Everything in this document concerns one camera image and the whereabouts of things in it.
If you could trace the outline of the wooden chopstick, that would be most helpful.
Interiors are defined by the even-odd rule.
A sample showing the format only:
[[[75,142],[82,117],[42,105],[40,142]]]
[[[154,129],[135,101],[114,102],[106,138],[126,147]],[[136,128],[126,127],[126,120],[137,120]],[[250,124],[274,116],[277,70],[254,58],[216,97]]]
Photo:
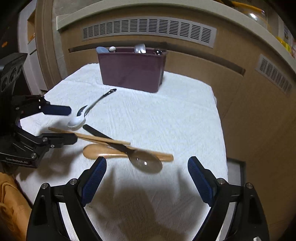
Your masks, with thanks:
[[[85,139],[92,140],[92,141],[113,143],[113,144],[122,144],[122,145],[130,145],[129,142],[125,142],[125,141],[119,141],[119,140],[112,140],[110,138],[102,138],[102,137],[90,136],[90,135],[85,135],[85,134],[82,134],[82,133],[77,133],[77,132],[72,132],[72,131],[65,131],[65,130],[61,130],[61,129],[53,128],[53,127],[48,127],[48,130],[56,132],[56,133],[73,133],[78,138],[85,138]]]

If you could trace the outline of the small grey vent grille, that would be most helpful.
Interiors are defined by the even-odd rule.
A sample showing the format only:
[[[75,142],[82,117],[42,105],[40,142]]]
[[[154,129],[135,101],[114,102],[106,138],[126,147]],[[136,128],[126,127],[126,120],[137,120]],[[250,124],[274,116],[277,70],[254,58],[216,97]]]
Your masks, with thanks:
[[[290,94],[293,88],[292,82],[267,57],[260,54],[255,70],[276,85],[284,94]]]

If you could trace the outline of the blue spatula in caddy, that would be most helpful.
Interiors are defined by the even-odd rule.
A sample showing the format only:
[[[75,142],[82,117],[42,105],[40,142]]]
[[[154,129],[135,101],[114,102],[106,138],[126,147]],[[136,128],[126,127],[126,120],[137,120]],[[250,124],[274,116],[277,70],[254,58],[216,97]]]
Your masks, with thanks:
[[[96,48],[96,52],[97,54],[109,53],[109,50],[106,47],[99,46]]]

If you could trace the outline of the orange sleeve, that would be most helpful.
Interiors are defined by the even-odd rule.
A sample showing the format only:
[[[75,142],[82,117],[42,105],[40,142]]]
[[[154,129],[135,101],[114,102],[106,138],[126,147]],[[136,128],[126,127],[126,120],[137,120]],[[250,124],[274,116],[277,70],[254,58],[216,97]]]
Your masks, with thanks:
[[[26,240],[31,210],[14,178],[1,173],[1,240]]]

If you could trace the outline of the maroon plastic utensil caddy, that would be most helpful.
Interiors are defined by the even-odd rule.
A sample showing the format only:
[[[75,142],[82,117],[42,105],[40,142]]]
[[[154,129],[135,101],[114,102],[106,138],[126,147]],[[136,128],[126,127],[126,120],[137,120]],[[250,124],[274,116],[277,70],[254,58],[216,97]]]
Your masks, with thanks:
[[[153,48],[137,54],[133,47],[118,47],[115,52],[97,54],[104,85],[156,93],[163,82],[166,50],[158,56]]]

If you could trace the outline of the wooden spoon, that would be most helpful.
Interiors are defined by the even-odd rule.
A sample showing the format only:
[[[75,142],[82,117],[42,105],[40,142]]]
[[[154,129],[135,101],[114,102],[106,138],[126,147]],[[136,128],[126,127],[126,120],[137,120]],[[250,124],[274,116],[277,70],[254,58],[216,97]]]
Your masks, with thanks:
[[[166,154],[161,152],[154,152],[154,151],[147,151],[159,158],[162,162],[171,162],[174,160],[174,157],[172,154]],[[119,150],[116,150],[110,146],[107,145],[101,145],[101,144],[89,144],[83,149],[83,156],[87,159],[95,160],[97,157],[102,156],[107,159],[110,158],[127,158],[127,154],[124,152],[121,152]]]

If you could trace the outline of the long grey vent grille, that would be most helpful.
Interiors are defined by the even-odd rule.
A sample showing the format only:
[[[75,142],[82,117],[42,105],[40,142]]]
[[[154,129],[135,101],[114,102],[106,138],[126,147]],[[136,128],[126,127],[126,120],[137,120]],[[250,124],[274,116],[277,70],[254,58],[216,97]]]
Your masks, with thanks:
[[[217,29],[179,18],[136,16],[100,21],[83,27],[81,32],[83,41],[102,37],[147,35],[174,38],[213,48]]]

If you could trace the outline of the white textured towel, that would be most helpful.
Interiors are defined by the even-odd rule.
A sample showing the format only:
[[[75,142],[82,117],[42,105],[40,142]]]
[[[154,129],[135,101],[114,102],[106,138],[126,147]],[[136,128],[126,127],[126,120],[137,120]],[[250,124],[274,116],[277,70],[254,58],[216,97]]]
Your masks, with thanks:
[[[98,64],[88,64],[45,95],[72,112],[96,101],[110,87]],[[150,175],[127,158],[107,160],[107,170],[86,212],[103,240],[192,240],[209,206],[188,172],[195,156],[216,177],[227,178],[226,149],[209,85],[166,72],[157,93],[118,88],[97,102],[86,123],[136,148],[172,154],[161,172]]]

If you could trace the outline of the white plastic soup spoon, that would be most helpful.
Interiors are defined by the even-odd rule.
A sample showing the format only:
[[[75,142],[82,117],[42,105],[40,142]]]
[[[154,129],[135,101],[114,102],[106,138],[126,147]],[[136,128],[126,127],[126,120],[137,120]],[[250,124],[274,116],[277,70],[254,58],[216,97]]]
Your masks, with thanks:
[[[85,121],[85,111],[87,108],[88,108],[87,105],[81,107],[81,109],[79,109],[79,111],[77,112],[76,116],[74,116],[73,118],[71,118],[71,120],[69,120],[67,127],[76,128],[79,125],[81,125],[81,123]]]

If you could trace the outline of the steel spoon in caddy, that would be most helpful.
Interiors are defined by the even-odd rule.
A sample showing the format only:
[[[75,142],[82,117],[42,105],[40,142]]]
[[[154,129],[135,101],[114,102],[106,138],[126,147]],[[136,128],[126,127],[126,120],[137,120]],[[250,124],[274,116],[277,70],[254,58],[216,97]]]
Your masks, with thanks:
[[[137,54],[145,54],[146,51],[146,47],[145,44],[137,44],[134,46],[134,52]]]

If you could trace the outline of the small steel spoon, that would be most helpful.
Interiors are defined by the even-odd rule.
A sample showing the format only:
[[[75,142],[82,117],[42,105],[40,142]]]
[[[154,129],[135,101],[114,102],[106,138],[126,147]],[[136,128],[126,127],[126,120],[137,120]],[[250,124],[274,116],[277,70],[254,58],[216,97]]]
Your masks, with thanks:
[[[79,109],[79,111],[77,112],[76,116],[81,116],[82,113],[84,113],[84,115],[86,115],[90,109],[93,108],[93,106],[95,106],[95,104],[97,104],[97,102],[99,102],[100,100],[104,99],[105,97],[107,97],[108,95],[116,92],[116,88],[109,90],[107,93],[103,94],[101,97],[99,97],[99,99],[97,99],[95,102],[93,102],[92,104],[89,105],[85,105],[83,107],[81,107]]]

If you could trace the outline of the dark ladle in caddy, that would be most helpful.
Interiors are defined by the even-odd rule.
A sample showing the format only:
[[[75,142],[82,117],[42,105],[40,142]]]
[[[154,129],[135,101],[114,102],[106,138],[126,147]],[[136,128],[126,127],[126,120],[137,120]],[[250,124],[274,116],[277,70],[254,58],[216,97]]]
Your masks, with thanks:
[[[154,54],[156,54],[156,55],[160,56],[160,55],[162,55],[162,54],[163,54],[163,51],[162,51],[162,50],[160,50],[160,49],[154,49]]]

